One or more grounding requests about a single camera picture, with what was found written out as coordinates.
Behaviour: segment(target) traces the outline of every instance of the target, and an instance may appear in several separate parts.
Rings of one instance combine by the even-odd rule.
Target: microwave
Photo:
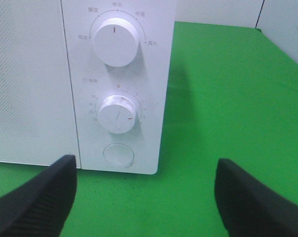
[[[0,0],[0,162],[157,171],[175,0]]]

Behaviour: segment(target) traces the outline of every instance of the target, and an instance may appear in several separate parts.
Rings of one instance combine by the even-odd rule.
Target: timer knob
[[[139,46],[139,35],[129,21],[105,20],[94,34],[94,51],[105,64],[122,67],[133,61]]]
[[[127,97],[112,95],[107,97],[98,112],[98,121],[107,131],[122,134],[130,131],[136,119],[136,107]]]

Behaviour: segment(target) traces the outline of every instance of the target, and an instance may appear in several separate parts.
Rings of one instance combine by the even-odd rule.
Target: white knob
[[[135,58],[139,45],[136,28],[122,18],[104,21],[94,35],[94,50],[105,64],[122,67]]]
[[[107,97],[98,112],[98,121],[107,131],[121,134],[130,131],[136,119],[136,107],[125,96]]]

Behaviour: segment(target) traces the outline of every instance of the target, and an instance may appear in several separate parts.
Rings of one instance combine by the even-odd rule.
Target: green tablecloth
[[[298,204],[298,65],[256,29],[176,22],[156,175],[78,171],[62,237],[227,237],[230,158]],[[0,163],[0,196],[43,167]]]

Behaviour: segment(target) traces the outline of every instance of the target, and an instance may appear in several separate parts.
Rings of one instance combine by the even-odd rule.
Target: white wall
[[[257,27],[298,63],[298,0],[265,0]]]
[[[255,27],[262,2],[263,0],[177,0],[175,19]]]

